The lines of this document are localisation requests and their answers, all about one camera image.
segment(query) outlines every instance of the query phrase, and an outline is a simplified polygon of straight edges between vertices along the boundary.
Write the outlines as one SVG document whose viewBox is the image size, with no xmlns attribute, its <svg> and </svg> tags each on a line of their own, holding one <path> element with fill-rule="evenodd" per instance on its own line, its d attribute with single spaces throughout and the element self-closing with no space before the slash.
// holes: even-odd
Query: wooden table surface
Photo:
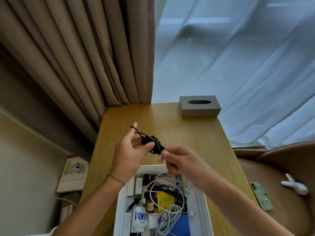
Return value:
<svg viewBox="0 0 315 236">
<path fill-rule="evenodd" d="M 156 136 L 167 146 L 187 145 L 221 176 L 256 202 L 246 177 L 216 116 L 181 117 L 178 103 L 134 104 L 110 107 L 104 114 L 80 203 L 101 184 L 112 165 L 115 145 L 138 123 L 138 130 Z M 149 153 L 142 165 L 157 164 Z M 113 234 L 115 200 L 93 235 Z M 214 236 L 238 235 L 218 208 L 207 198 Z"/>
</svg>

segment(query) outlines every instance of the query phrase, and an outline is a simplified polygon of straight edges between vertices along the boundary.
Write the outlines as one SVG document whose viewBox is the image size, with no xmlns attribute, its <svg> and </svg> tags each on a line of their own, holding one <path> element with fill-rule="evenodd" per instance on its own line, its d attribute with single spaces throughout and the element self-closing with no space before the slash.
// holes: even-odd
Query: bracelet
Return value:
<svg viewBox="0 0 315 236">
<path fill-rule="evenodd" d="M 120 178 L 118 178 L 117 176 L 113 175 L 113 174 L 107 174 L 106 176 L 111 176 L 114 177 L 116 180 L 118 180 L 120 183 L 122 183 L 123 185 L 125 185 L 126 183 L 123 182 Z"/>
</svg>

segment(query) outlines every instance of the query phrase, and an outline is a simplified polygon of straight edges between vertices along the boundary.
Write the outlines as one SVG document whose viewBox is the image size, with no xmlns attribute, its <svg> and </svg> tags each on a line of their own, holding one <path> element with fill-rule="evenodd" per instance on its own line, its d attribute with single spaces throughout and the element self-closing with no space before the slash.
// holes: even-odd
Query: phone case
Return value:
<svg viewBox="0 0 315 236">
<path fill-rule="evenodd" d="M 266 195 L 262 185 L 259 182 L 250 182 L 250 187 L 258 201 L 259 206 L 264 211 L 273 210 L 273 205 L 271 204 L 270 199 Z"/>
</svg>

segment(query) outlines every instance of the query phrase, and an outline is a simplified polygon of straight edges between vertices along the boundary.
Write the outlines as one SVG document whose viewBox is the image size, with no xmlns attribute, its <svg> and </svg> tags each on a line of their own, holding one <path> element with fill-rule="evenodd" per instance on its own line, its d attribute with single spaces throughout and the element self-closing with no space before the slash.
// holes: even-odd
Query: blue lotus print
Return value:
<svg viewBox="0 0 315 236">
<path fill-rule="evenodd" d="M 137 218 L 138 218 L 139 220 L 146 220 L 147 215 L 146 215 L 146 213 L 144 213 L 144 212 L 138 212 L 138 213 L 137 213 Z"/>
</svg>

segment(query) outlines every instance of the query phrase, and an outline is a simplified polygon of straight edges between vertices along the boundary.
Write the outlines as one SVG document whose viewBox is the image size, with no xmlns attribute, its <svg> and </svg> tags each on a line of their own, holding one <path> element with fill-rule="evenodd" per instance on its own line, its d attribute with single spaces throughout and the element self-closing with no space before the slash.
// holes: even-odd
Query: gray tissue box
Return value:
<svg viewBox="0 0 315 236">
<path fill-rule="evenodd" d="M 214 95 L 180 96 L 178 107 L 182 117 L 218 116 L 220 104 Z"/>
</svg>

